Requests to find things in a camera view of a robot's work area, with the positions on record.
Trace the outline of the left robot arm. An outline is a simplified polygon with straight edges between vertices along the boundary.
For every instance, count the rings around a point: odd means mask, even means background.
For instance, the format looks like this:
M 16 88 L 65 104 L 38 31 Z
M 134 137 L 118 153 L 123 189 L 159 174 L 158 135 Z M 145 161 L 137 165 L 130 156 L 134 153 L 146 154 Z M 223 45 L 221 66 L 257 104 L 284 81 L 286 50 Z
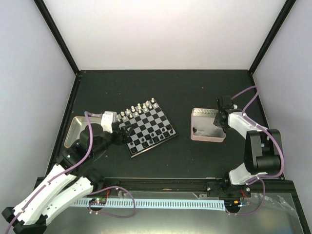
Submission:
M 32 193 L 20 204 L 2 211 L 9 224 L 5 232 L 42 234 L 54 218 L 80 198 L 111 190 L 92 164 L 109 146 L 124 144 L 131 131 L 130 125 L 120 127 L 117 122 L 104 126 L 88 123 Z

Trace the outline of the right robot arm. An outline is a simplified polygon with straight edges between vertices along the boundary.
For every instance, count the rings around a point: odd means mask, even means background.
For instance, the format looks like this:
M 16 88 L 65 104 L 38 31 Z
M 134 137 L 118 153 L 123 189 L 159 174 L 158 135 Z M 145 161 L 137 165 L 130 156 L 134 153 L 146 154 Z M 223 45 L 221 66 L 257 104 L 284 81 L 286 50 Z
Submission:
M 243 163 L 223 178 L 221 189 L 224 195 L 234 196 L 239 185 L 283 174 L 285 161 L 278 130 L 263 127 L 237 109 L 219 111 L 214 125 L 223 130 L 234 129 L 245 139 Z

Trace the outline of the black chess bishop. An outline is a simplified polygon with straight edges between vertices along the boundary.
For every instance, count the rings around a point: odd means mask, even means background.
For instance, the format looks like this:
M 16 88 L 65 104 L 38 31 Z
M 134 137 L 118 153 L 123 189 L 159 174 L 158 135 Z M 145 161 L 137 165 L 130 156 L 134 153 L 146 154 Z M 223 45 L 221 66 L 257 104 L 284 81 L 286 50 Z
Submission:
M 147 147 L 149 146 L 149 144 L 148 144 L 147 142 L 144 142 L 144 143 L 142 144 L 142 146 L 143 146 L 143 148 L 147 148 Z

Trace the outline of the white second left arm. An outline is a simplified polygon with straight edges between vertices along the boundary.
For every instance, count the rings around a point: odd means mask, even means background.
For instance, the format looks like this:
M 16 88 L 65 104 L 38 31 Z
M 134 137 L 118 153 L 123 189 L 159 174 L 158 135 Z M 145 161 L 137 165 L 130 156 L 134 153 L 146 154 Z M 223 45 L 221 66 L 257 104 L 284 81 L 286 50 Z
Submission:
M 83 157 L 87 157 L 79 166 L 66 172 L 66 176 L 74 176 L 70 186 L 61 191 L 44 209 L 42 215 L 45 224 L 49 225 L 60 213 L 73 205 L 77 200 L 87 195 L 104 193 L 104 197 L 93 198 L 88 202 L 89 212 L 99 212 L 95 205 L 105 205 L 112 189 L 125 191 L 119 186 L 104 186 L 104 177 L 93 167 L 111 145 L 123 145 L 127 142 L 132 131 L 132 126 L 119 127 L 119 123 L 111 124 L 110 128 L 92 123 L 86 127 L 73 144 L 63 151 L 57 160 L 57 165 L 69 169 Z

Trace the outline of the white second right arm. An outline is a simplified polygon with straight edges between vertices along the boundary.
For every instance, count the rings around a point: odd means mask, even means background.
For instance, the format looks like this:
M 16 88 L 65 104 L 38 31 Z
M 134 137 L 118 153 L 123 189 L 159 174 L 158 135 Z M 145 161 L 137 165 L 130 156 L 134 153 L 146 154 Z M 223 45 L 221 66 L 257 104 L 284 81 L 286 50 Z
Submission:
M 241 110 L 229 109 L 217 112 L 214 125 L 223 130 L 234 129 L 245 139 L 243 163 L 228 172 L 226 178 L 232 186 L 247 185 L 254 181 L 257 178 L 257 163 L 254 162 L 251 151 L 251 136 L 260 132 L 257 123 L 250 120 Z

